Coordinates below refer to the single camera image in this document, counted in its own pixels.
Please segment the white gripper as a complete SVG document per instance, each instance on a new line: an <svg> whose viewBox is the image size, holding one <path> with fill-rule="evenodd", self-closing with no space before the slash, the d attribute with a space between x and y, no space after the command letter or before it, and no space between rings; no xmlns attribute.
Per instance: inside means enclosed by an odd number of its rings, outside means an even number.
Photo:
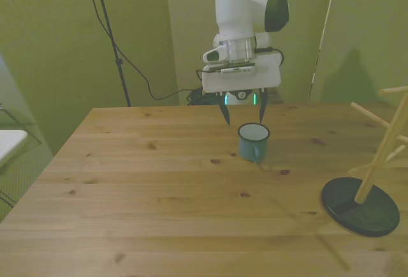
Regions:
<svg viewBox="0 0 408 277"><path fill-rule="evenodd" d="M246 64L222 67L211 64L202 69L202 86L206 93L218 93L221 113L230 125L230 113L226 101L226 93L241 90L259 90L259 122L262 123L268 101L269 87L277 87L281 83L279 53L258 54Z"/></svg>

